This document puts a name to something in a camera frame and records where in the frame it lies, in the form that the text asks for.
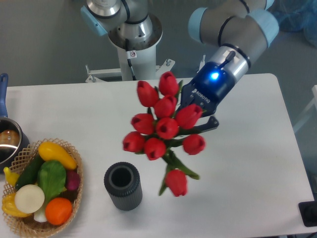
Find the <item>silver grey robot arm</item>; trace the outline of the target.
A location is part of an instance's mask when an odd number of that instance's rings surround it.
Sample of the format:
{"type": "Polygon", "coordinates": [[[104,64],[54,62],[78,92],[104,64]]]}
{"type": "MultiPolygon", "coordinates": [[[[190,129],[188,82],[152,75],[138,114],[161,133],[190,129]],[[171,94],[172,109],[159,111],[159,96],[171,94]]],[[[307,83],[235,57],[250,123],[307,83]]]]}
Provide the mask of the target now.
{"type": "MultiPolygon", "coordinates": [[[[218,104],[270,46],[279,31],[268,12],[270,0],[228,0],[215,9],[198,8],[190,16],[188,33],[217,51],[181,89],[180,106],[196,104],[207,123],[194,127],[205,132],[218,127],[218,104]]],[[[145,0],[88,0],[82,18],[97,35],[108,35],[117,48],[122,80],[158,78],[157,44],[162,38],[159,19],[145,0]]]]}

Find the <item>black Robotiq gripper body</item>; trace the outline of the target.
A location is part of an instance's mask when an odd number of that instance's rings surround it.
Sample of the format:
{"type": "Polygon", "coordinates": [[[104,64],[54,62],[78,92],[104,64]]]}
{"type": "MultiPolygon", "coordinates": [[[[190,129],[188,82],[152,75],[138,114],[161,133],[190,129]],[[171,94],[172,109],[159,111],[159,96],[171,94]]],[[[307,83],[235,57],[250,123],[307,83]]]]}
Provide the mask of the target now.
{"type": "Polygon", "coordinates": [[[196,104],[202,108],[203,117],[213,115],[235,85],[234,77],[224,69],[227,63],[207,62],[188,84],[182,86],[178,111],[196,104]]]}

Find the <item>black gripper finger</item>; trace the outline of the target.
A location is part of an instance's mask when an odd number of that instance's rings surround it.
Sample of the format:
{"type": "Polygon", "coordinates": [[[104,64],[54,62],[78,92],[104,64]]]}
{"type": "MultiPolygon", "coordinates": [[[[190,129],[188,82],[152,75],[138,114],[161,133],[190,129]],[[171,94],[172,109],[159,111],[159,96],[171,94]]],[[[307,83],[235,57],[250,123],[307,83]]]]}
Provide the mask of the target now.
{"type": "Polygon", "coordinates": [[[219,126],[218,120],[214,116],[210,116],[205,124],[195,126],[194,129],[197,131],[210,131],[217,129],[219,126]]]}

